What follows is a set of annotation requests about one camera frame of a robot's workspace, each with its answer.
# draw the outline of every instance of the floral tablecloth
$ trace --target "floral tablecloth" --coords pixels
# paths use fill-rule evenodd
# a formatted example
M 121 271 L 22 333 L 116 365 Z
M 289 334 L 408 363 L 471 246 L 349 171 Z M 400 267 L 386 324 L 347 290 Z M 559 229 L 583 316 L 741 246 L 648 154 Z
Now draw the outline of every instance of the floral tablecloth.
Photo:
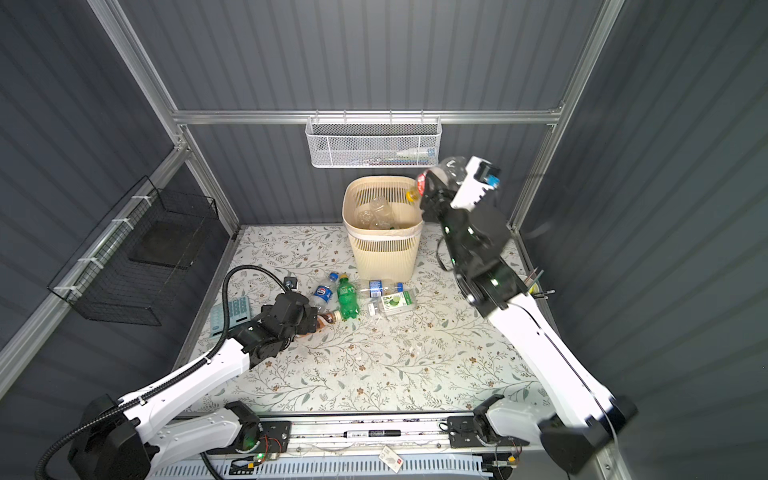
M 276 358 L 189 410 L 213 411 L 233 400 L 258 412 L 456 410 L 472 409 L 493 393 L 548 406 L 546 391 L 515 349 L 466 303 L 452 275 L 440 270 L 435 260 L 440 236 L 437 225 L 422 232 L 415 272 L 406 284 L 417 291 L 416 310 L 389 319 L 365 311 L 358 319 L 298 337 Z M 523 274 L 512 242 L 504 258 Z M 298 290 L 307 296 L 334 271 L 347 273 L 359 286 L 342 226 L 248 227 L 231 266 L 246 263 L 267 267 L 279 278 L 298 277 Z M 236 274 L 229 288 L 231 299 L 249 297 L 252 312 L 279 292 L 272 280 L 252 270 Z M 214 343 L 208 323 L 194 356 Z

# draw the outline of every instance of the black corrugated cable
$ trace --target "black corrugated cable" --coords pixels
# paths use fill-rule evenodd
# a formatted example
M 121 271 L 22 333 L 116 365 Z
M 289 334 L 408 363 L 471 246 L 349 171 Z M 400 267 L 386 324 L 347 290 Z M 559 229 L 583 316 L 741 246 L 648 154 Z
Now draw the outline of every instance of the black corrugated cable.
M 119 415 L 122 412 L 135 407 L 136 405 L 139 404 L 139 402 L 141 402 L 142 399 L 146 401 L 147 399 L 154 397 L 155 395 L 167 389 L 168 387 L 176 385 L 181 380 L 186 379 L 189 375 L 194 373 L 200 367 L 202 367 L 203 365 L 206 365 L 208 363 L 208 360 L 212 359 L 217 353 L 219 353 L 219 350 L 221 350 L 221 347 L 224 345 L 224 342 L 227 341 L 227 334 L 229 333 L 229 328 L 230 328 L 230 306 L 229 306 L 229 302 L 227 301 L 227 287 L 229 285 L 230 278 L 232 278 L 232 276 L 235 273 L 241 270 L 259 270 L 260 272 L 266 274 L 269 278 L 277 282 L 277 284 L 280 285 L 280 288 L 283 289 L 283 292 L 288 293 L 290 291 L 287 286 L 283 285 L 283 282 L 281 282 L 280 279 L 277 278 L 277 276 L 275 276 L 274 273 L 270 272 L 266 268 L 263 268 L 257 265 L 240 265 L 240 266 L 234 267 L 232 270 L 230 270 L 227 273 L 227 276 L 224 277 L 224 282 L 223 282 L 223 285 L 221 286 L 221 306 L 223 308 L 223 314 L 224 314 L 223 332 L 219 337 L 219 341 L 216 342 L 216 345 L 206 354 L 205 358 L 198 360 L 197 363 L 192 365 L 190 368 L 179 373 L 174 378 L 164 382 L 162 385 L 159 385 L 153 388 L 149 392 L 142 395 L 140 398 L 133 399 L 129 402 L 124 402 L 119 406 L 116 406 L 112 410 L 106 411 L 105 413 L 101 414 L 100 416 L 96 417 L 90 422 L 86 422 L 83 425 L 80 425 L 76 429 L 69 432 L 67 435 L 64 435 L 63 437 L 61 437 L 53 445 L 51 445 L 51 447 L 48 448 L 48 450 L 45 451 L 42 457 L 40 457 L 40 460 L 38 461 L 38 464 L 35 467 L 35 480 L 54 480 L 53 478 L 48 476 L 48 473 L 46 473 L 45 468 L 48 466 L 48 462 L 51 461 L 51 458 L 53 457 L 53 455 L 59 450 L 61 450 L 61 447 L 71 442 L 74 437 L 80 435 L 83 431 L 89 429 L 90 427 L 93 427 L 94 425 L 98 425 L 102 422 L 105 422 L 106 420 L 109 420 L 112 417 L 115 417 L 116 415 Z

